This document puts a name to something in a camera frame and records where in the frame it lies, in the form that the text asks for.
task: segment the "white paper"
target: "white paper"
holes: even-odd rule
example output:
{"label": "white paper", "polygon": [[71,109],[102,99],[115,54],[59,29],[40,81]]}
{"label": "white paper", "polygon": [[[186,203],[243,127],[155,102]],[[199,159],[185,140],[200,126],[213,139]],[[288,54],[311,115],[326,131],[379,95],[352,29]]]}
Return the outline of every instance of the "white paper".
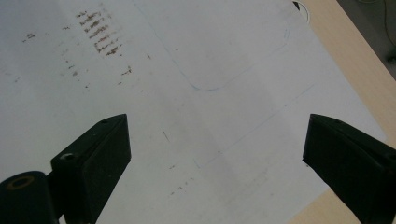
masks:
{"label": "white paper", "polygon": [[98,223],[285,223],[327,186],[309,114],[384,134],[290,1],[0,3],[0,179],[126,113]]}

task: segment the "wooden table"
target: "wooden table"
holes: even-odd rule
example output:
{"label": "wooden table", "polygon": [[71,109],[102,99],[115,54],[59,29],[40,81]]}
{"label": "wooden table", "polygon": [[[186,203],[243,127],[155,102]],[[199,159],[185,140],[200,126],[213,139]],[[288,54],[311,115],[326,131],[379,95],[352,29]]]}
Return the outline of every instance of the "wooden table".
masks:
{"label": "wooden table", "polygon": [[[302,2],[310,12],[312,29],[381,126],[387,144],[396,147],[395,80],[336,0]],[[289,222],[299,223],[359,221],[329,189]]]}

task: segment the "screw hole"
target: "screw hole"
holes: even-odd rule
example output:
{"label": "screw hole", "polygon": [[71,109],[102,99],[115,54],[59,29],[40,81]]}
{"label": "screw hole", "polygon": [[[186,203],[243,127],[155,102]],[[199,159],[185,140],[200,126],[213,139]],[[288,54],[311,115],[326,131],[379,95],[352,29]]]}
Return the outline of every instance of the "screw hole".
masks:
{"label": "screw hole", "polygon": [[64,160],[64,161],[71,161],[71,160],[73,160],[75,157],[76,157],[76,156],[73,155],[73,153],[66,153],[66,154],[63,154],[63,155],[62,155],[61,160]]}
{"label": "screw hole", "polygon": [[21,176],[9,182],[7,184],[8,190],[15,190],[15,189],[23,189],[26,186],[30,185],[35,180],[34,177],[31,175]]}

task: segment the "black plastic part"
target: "black plastic part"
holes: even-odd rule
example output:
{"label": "black plastic part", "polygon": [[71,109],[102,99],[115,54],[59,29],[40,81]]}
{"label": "black plastic part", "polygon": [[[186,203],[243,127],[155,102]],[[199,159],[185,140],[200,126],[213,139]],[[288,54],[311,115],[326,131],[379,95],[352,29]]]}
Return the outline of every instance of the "black plastic part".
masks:
{"label": "black plastic part", "polygon": [[51,160],[67,223],[95,223],[131,160],[126,115],[96,123]]}
{"label": "black plastic part", "polygon": [[352,126],[311,115],[304,158],[362,223],[390,224],[396,211],[396,151]]}
{"label": "black plastic part", "polygon": [[62,185],[57,181],[53,172],[47,175],[47,183],[49,186],[49,193],[52,199],[53,211],[55,217],[59,219],[64,214],[64,193],[62,192]]}
{"label": "black plastic part", "polygon": [[44,173],[26,172],[0,184],[0,223],[59,223]]}
{"label": "black plastic part", "polygon": [[297,9],[300,10],[300,5],[298,4],[298,2],[294,2],[294,1],[293,1],[293,4],[297,7]]}

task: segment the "cable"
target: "cable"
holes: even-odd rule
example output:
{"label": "cable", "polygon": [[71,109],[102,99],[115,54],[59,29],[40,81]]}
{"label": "cable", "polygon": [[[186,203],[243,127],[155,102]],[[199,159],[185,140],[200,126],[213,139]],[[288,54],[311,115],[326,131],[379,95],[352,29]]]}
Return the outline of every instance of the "cable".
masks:
{"label": "cable", "polygon": [[[396,40],[393,40],[390,35],[389,35],[389,28],[388,28],[388,20],[387,20],[387,16],[388,16],[388,11],[387,11],[387,0],[383,0],[384,1],[384,24],[385,24],[385,33],[387,33],[387,38],[390,41],[390,43],[396,47]],[[376,3],[379,2],[379,0],[358,0],[358,2],[360,3],[364,3],[364,4],[372,4],[372,3]]]}
{"label": "cable", "polygon": [[392,43],[392,45],[394,47],[396,47],[396,40],[392,39],[392,37],[390,37],[390,35],[389,35],[388,20],[387,20],[387,16],[388,16],[387,0],[384,0],[384,6],[385,6],[385,19],[384,19],[385,31],[387,33],[387,37],[388,37],[390,43]]}

